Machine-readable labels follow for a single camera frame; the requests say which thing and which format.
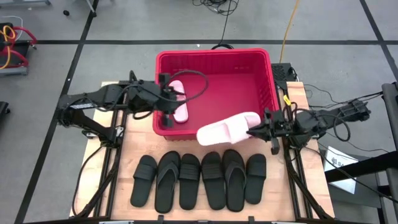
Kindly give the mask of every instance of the gray floor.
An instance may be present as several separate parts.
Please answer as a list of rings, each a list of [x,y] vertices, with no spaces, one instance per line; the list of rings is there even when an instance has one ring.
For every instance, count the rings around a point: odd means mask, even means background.
[[[397,1],[367,1],[382,36],[398,40]],[[225,39],[280,40],[293,1],[241,1],[228,20]],[[65,17],[62,11],[70,11]],[[18,6],[0,9],[0,17],[21,16],[24,26],[40,40],[78,40],[89,9],[84,1],[53,0],[51,6]],[[88,40],[219,39],[225,17],[191,0],[100,0]],[[9,19],[15,25],[17,19]],[[377,40],[359,1],[302,0],[289,33],[297,40]],[[164,50],[209,49],[212,45],[85,45],[69,93],[98,89],[102,81],[125,80],[133,69],[141,79],[154,78],[156,55]],[[261,47],[278,62],[280,45]],[[398,58],[398,46],[388,46]],[[0,217],[13,223],[49,128],[58,96],[75,54],[76,45],[38,45],[30,51],[27,77],[0,79],[0,100],[12,113],[0,130]],[[378,45],[287,45],[284,61],[291,62],[301,81],[328,90],[336,101],[380,90],[395,80]],[[325,105],[327,95],[313,90],[309,102]],[[394,149],[383,101],[369,102],[371,119],[350,124],[351,142],[364,149]],[[350,154],[375,156],[325,136],[322,144]],[[67,218],[86,139],[77,129],[57,127],[25,221]],[[333,202],[341,220],[377,223],[373,208]],[[396,223],[391,204],[389,221]]]

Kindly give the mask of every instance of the slipper strap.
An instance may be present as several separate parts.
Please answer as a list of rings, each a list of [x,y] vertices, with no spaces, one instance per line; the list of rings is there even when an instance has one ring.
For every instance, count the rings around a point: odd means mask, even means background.
[[[138,164],[133,177],[152,181],[155,178],[155,175],[156,175],[156,170],[153,167],[145,164]]]
[[[178,171],[177,166],[176,166],[173,162],[171,162],[171,163],[169,163],[167,166],[163,167],[163,169],[161,170],[161,172],[157,175],[157,180],[156,180],[157,186],[159,185],[160,181],[162,181],[164,175],[166,175],[166,173],[167,173],[169,170],[173,171],[173,174],[174,174],[174,183],[177,182],[177,180],[178,180],[178,175],[179,175],[179,171]]]
[[[203,164],[201,167],[203,180],[223,178],[221,164]]]
[[[248,164],[248,175],[267,177],[266,164],[263,162],[250,162]]]
[[[236,170],[240,170],[242,172],[243,176],[244,176],[244,182],[243,182],[243,188],[244,188],[246,186],[246,173],[245,173],[244,168],[242,167],[242,165],[238,164],[235,161],[231,161],[229,163],[228,167],[226,168],[226,171],[225,171],[226,185],[229,185],[229,180],[231,178],[232,171],[234,171],[235,169]]]
[[[181,164],[180,179],[199,180],[199,167],[193,164]]]

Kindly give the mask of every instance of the wooden table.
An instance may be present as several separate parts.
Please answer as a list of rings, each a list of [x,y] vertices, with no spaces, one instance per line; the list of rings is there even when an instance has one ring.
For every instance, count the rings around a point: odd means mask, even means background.
[[[288,91],[290,100],[296,102],[299,108],[308,108],[303,83],[288,83]],[[102,113],[96,111],[94,114],[94,120],[104,126],[110,126],[111,118],[112,112]],[[83,161],[99,145],[100,143],[97,139],[89,139]],[[318,149],[317,142],[311,140],[308,147]],[[206,147],[199,145],[197,141],[166,141],[162,136],[158,136],[153,132],[152,117],[133,120],[132,116],[128,116],[127,119],[111,218],[113,220],[156,220],[159,215],[154,209],[155,182],[152,185],[148,202],[144,207],[136,208],[130,204],[131,192],[134,185],[132,176],[141,156],[146,154],[151,155],[159,162],[160,158],[166,152],[174,150],[179,152],[181,156],[185,153],[191,153],[201,160],[210,151],[217,151],[222,155],[223,151],[229,148],[237,150],[245,162],[255,153],[265,155],[267,159],[267,179],[264,182],[264,191],[260,204],[250,205],[246,203],[244,210],[237,213],[230,212],[226,207],[222,210],[214,211],[208,205],[205,188],[201,181],[196,207],[193,210],[186,211],[181,209],[178,204],[179,183],[177,183],[173,209],[171,212],[164,214],[165,220],[245,221],[248,220],[248,216],[254,216],[256,221],[294,220],[283,150],[280,150],[278,155],[273,156],[271,154],[271,144],[256,138],[247,139],[234,145],[220,144]],[[98,188],[104,154],[105,150],[103,149],[95,155],[87,163],[81,175],[79,191],[75,201],[77,212],[86,205]],[[301,155],[309,191],[324,210],[329,215],[334,216],[320,156],[309,150],[302,150]],[[301,216],[305,217],[302,194],[298,187],[297,195]],[[104,193],[100,215],[105,214],[107,199],[108,191]]]

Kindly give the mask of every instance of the black slipper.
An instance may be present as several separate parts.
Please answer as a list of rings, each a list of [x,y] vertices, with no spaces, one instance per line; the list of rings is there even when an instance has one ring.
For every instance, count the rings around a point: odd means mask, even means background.
[[[210,208],[223,209],[225,207],[224,175],[221,170],[221,157],[217,152],[209,152],[201,160],[201,174]]]
[[[226,181],[226,206],[232,212],[240,212],[244,207],[244,187],[246,173],[242,156],[233,149],[223,155],[223,168]]]
[[[160,159],[155,194],[155,210],[167,213],[173,207],[174,187],[178,180],[181,159],[176,151],[171,151]]]
[[[184,210],[195,207],[200,180],[200,162],[196,156],[185,154],[181,158],[180,168],[180,206]]]
[[[134,172],[134,186],[130,203],[134,207],[142,207],[148,200],[150,189],[156,175],[156,161],[152,156],[144,155],[139,160]]]
[[[254,154],[246,163],[245,198],[250,204],[256,205],[261,201],[262,188],[267,178],[267,161],[263,154]]]

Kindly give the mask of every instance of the power cord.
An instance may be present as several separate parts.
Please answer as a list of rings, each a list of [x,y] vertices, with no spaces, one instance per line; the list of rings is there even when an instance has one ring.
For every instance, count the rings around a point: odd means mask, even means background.
[[[292,147],[292,146],[291,146],[290,148],[293,149],[293,150],[298,151],[298,153],[301,153],[301,150],[302,150],[304,147],[301,147],[300,149],[298,149],[298,148],[295,148],[295,147]],[[331,150],[329,150],[329,152],[333,153],[334,155],[341,156],[341,157],[344,157],[344,158],[347,158],[347,159],[353,159],[353,158],[351,158],[351,157],[344,156],[344,155],[342,155],[342,154],[338,154],[338,153],[333,152],[333,151],[331,151]],[[297,158],[297,156],[295,156],[295,157],[291,160],[291,162],[293,162],[294,160],[296,160],[296,158]]]
[[[284,41],[282,42],[282,49],[280,50],[279,63],[282,63],[282,58],[284,56],[285,42],[286,42],[286,38],[287,38],[287,33],[289,32],[290,26],[292,25],[293,17],[294,17],[294,14],[296,13],[296,10],[297,10],[298,6],[299,6],[299,2],[300,2],[300,0],[296,0],[296,3],[294,4],[292,15],[290,16],[289,23],[287,24],[287,27],[286,27],[286,31],[285,31],[285,35],[284,35]]]
[[[357,98],[352,99],[352,100],[347,100],[347,101],[343,101],[343,102],[338,102],[338,101],[335,101],[335,100],[333,99],[333,97],[332,97],[332,95],[331,95],[331,93],[330,93],[329,91],[322,90],[322,89],[316,87],[315,85],[311,85],[311,84],[304,84],[304,86],[311,86],[311,87],[316,88],[316,89],[319,90],[319,91],[322,91],[322,92],[324,92],[324,93],[327,93],[327,94],[329,95],[329,97],[330,97],[330,100],[331,100],[332,102],[334,102],[334,104],[329,104],[329,105],[326,105],[326,106],[309,105],[310,108],[326,108],[326,109],[329,109],[329,108],[332,108],[332,107],[334,107],[334,106],[341,105],[341,104],[345,104],[345,103],[348,103],[348,102],[353,101],[353,100],[360,100],[360,99],[366,98],[366,99],[364,99],[364,100],[362,100],[362,101],[369,101],[369,100],[371,100],[371,99],[374,99],[374,98],[376,98],[376,97],[382,95],[382,92],[380,91],[380,92],[377,92],[377,93],[372,93],[372,94],[360,96],[360,97],[357,97]]]
[[[19,19],[21,21],[21,27],[24,28],[24,20],[21,17],[19,17],[19,16],[2,16],[2,18],[17,18],[17,19]],[[23,32],[24,32],[23,30],[21,30],[19,32],[19,34],[18,34],[17,38],[15,39],[15,41],[19,40],[19,38],[22,36]]]
[[[75,193],[73,194],[73,200],[72,200],[72,212],[74,214],[74,216],[77,216],[77,212],[75,209],[75,200],[76,200],[76,196],[77,196],[77,192],[79,190],[79,185],[80,185],[80,178],[81,178],[81,173],[83,172],[83,169],[85,168],[87,162],[93,157],[95,156],[95,154],[97,154],[104,146],[101,145],[97,150],[95,150],[89,157],[87,157],[86,161],[83,163],[83,165],[81,165],[78,177],[77,177],[77,183],[76,183],[76,187],[75,187]]]
[[[231,3],[232,3],[232,2],[235,2],[235,1],[229,0],[229,5],[228,5],[228,10],[227,10],[227,12],[230,12],[230,11],[231,11]],[[235,11],[235,9],[238,7],[239,0],[238,0],[237,2],[235,2],[235,3],[236,3],[236,7],[233,9],[233,11]],[[231,12],[231,13],[227,13],[226,18],[225,18],[225,24],[224,24],[223,35],[221,36],[221,40],[218,42],[218,44],[217,44],[216,46],[214,46],[214,47],[211,48],[212,50],[217,49],[218,47],[225,47],[225,48],[227,48],[227,49],[234,49],[234,47],[232,47],[232,46],[229,45],[229,44],[222,44],[222,42],[223,42],[223,40],[224,40],[226,25],[227,25],[227,23],[228,23],[228,16],[229,16],[230,14],[232,14],[232,12]]]
[[[10,36],[7,35],[7,29],[9,29],[9,30],[11,31],[12,37],[10,37]],[[12,29],[12,28],[9,27],[9,26],[4,26],[4,27],[2,28],[2,31],[0,31],[0,34],[4,36],[4,41],[5,41],[5,42],[8,41],[8,38],[10,38],[10,39],[16,38],[14,29]],[[10,48],[10,46],[7,46],[7,60],[6,60],[6,63],[5,63],[2,67],[0,67],[0,69],[5,69],[5,68],[7,68],[7,66],[10,64],[10,61],[11,61],[11,48]]]
[[[334,137],[334,138],[337,138],[336,136],[330,134],[329,132],[326,132],[326,133],[329,134],[330,136]],[[358,150],[361,150],[361,151],[364,151],[364,152],[384,151],[384,152],[386,152],[386,153],[389,153],[387,150],[384,150],[384,149],[371,149],[371,150],[366,150],[366,149],[361,149],[361,148],[358,147],[358,146],[355,146],[353,143],[351,143],[351,142],[349,142],[349,141],[347,141],[347,143],[350,144],[350,145],[352,145],[354,148],[356,148],[356,149],[358,149]]]
[[[228,8],[228,10],[223,10],[221,9],[222,5],[224,5],[225,3],[227,3],[229,1],[229,5],[231,5],[231,3],[234,3],[234,7],[231,9],[230,7]],[[217,13],[217,14],[221,14],[223,16],[228,16],[231,15],[236,8],[238,7],[238,2],[234,1],[234,0],[199,0],[198,4],[195,4],[195,2],[197,2],[196,0],[192,0],[192,4],[194,6],[206,6],[207,9],[209,9],[211,12]]]
[[[383,193],[381,193],[381,192],[379,192],[379,191],[377,191],[377,190],[372,189],[372,188],[369,187],[368,185],[362,183],[361,181],[355,179],[353,176],[349,175],[349,174],[348,174],[347,172],[345,172],[344,170],[342,170],[342,169],[340,169],[339,167],[335,166],[334,163],[330,162],[324,155],[322,155],[322,153],[318,152],[317,150],[311,149],[311,148],[309,148],[309,147],[307,147],[307,146],[305,146],[304,148],[316,152],[317,154],[319,154],[320,157],[322,157],[322,159],[323,159],[324,161],[327,161],[327,162],[328,162],[330,165],[332,165],[336,170],[340,171],[342,174],[344,174],[344,175],[347,176],[348,178],[354,180],[354,181],[357,182],[358,184],[360,184],[360,185],[366,187],[367,189],[373,191],[374,193],[378,194],[380,197],[384,197],[384,198],[386,198],[386,199],[388,199],[388,200],[390,200],[390,201],[392,201],[392,202],[394,202],[394,203],[398,203],[398,200],[395,200],[395,199],[393,199],[392,197],[389,197],[389,196],[387,196],[387,195],[385,195],[385,194],[383,194]]]
[[[122,136],[122,135],[124,134],[124,131],[125,131],[125,130],[126,130],[126,128],[123,128],[123,130],[122,130],[116,137],[118,138],[118,137]],[[84,170],[84,168],[85,168],[87,162],[88,162],[92,157],[94,157],[103,147],[105,147],[105,145],[100,145],[99,148],[97,148],[97,150],[95,150],[89,157],[87,157],[87,159],[86,159],[86,161],[83,163],[83,165],[81,165],[81,168],[80,168],[80,171],[79,171],[79,174],[78,174],[78,177],[77,177],[77,183],[76,183],[76,187],[75,187],[75,193],[73,194],[73,200],[72,200],[72,212],[73,212],[74,216],[77,216],[77,212],[76,212],[76,209],[75,209],[75,200],[76,200],[77,192],[78,192],[78,190],[79,190],[81,174],[83,173],[83,170]],[[109,178],[111,175],[114,174],[114,172],[112,172],[113,168],[114,168],[114,167],[112,167],[112,169],[109,171],[109,174],[108,174],[107,178]]]
[[[349,141],[349,139],[351,139],[351,130],[349,129],[349,126],[348,126],[347,122],[345,122],[342,118],[340,118],[340,115],[341,115],[341,112],[340,112],[337,116],[332,115],[332,114],[321,114],[321,116],[331,116],[331,117],[335,118],[335,119],[334,119],[334,122],[333,122],[333,131],[335,132],[335,136],[336,136],[336,138],[338,138],[340,141],[346,142],[346,141]],[[347,129],[347,138],[346,138],[346,139],[341,138],[341,137],[338,135],[338,133],[337,133],[337,128],[336,128],[336,127],[337,127],[337,120],[340,120],[341,123],[342,123],[342,124],[346,127],[346,129]]]

